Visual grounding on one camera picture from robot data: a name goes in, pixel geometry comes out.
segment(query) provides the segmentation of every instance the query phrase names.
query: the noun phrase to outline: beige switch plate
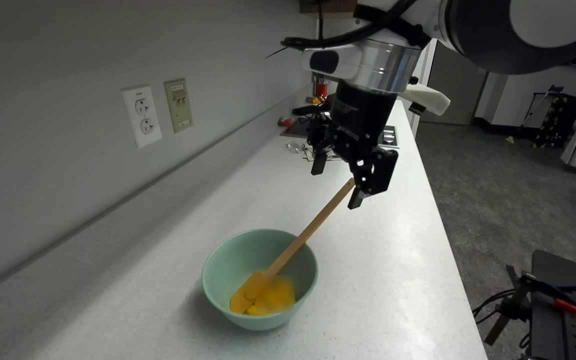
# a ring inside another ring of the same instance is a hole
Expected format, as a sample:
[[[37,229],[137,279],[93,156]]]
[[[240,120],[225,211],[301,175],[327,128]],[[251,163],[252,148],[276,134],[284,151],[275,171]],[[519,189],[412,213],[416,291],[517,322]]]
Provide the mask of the beige switch plate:
[[[190,99],[185,79],[164,82],[166,100],[170,110],[170,119],[174,133],[181,132],[193,125],[193,116],[190,113]]]

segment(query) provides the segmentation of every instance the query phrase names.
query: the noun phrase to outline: fire extinguisher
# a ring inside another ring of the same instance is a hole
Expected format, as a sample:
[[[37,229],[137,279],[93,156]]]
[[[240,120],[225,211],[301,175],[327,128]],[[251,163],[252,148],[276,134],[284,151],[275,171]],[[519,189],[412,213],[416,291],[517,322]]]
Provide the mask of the fire extinguisher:
[[[315,85],[315,96],[317,98],[326,99],[328,96],[328,79],[323,77],[323,75],[317,75],[317,82]]]

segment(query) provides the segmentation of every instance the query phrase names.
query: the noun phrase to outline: door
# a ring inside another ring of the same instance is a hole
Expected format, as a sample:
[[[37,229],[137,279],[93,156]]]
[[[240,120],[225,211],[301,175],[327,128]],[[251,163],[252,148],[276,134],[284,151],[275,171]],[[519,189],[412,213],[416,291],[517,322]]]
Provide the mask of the door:
[[[485,70],[478,68],[466,57],[438,41],[427,86],[448,96],[450,106],[442,116],[425,111],[420,121],[469,125],[485,77]]]

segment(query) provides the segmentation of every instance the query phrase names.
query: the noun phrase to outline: white outlet cover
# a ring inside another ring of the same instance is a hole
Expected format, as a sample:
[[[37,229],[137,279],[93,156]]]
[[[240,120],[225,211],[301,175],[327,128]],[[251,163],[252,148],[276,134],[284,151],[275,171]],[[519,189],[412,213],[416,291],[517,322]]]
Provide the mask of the white outlet cover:
[[[157,117],[157,111],[155,110],[151,87],[144,85],[122,89],[121,95],[128,111],[128,119],[130,120],[137,148],[143,148],[161,139],[162,129],[160,128],[160,119]],[[149,132],[144,131],[142,128],[146,120],[150,129],[148,130]]]

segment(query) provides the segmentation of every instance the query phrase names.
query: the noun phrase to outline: mint green bowl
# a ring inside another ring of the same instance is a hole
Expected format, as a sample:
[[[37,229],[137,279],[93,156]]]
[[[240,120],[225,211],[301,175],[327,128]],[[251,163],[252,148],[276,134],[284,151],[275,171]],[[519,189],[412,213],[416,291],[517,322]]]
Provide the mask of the mint green bowl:
[[[248,330],[270,330],[288,322],[317,282],[317,259],[307,244],[279,272],[294,282],[297,303],[292,309],[267,316],[250,316],[231,312],[230,303],[231,296],[250,274],[265,271],[295,238],[286,231],[258,228],[236,235],[217,246],[206,259],[201,272],[203,291],[210,303],[231,322]]]

